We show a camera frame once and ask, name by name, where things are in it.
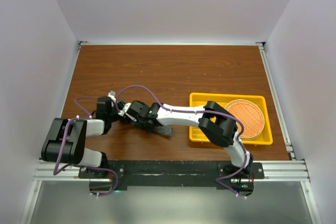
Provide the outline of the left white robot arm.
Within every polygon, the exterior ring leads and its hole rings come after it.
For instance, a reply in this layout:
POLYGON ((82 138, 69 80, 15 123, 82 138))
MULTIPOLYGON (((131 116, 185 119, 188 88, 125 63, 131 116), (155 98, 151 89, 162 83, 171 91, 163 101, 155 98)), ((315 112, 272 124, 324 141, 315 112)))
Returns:
POLYGON ((69 166, 86 168, 97 178, 116 177, 108 165, 106 154, 85 147, 86 137, 105 135, 112 123, 120 119, 126 103, 111 95, 99 97, 94 113, 87 118, 55 118, 41 149, 41 159, 55 163, 57 175, 69 166))

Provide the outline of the grey cloth napkin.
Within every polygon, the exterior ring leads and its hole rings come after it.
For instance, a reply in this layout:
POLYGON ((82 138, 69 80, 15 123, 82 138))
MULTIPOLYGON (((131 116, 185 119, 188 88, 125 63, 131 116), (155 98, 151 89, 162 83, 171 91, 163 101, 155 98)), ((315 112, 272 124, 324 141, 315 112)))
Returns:
POLYGON ((173 135, 173 129, 170 126, 155 127, 153 132, 164 137, 171 137, 173 135))

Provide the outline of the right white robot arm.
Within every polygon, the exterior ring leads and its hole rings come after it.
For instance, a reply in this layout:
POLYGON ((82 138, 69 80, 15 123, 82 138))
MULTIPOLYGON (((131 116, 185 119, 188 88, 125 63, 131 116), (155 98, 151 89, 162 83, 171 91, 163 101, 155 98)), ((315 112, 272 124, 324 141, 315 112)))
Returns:
POLYGON ((214 145, 229 155, 233 175, 246 178, 253 171, 253 156, 246 150, 240 136, 243 123, 214 101, 204 106, 181 107, 153 103, 151 106, 133 101, 123 110, 132 124, 149 132, 172 136, 172 126, 195 127, 214 145))

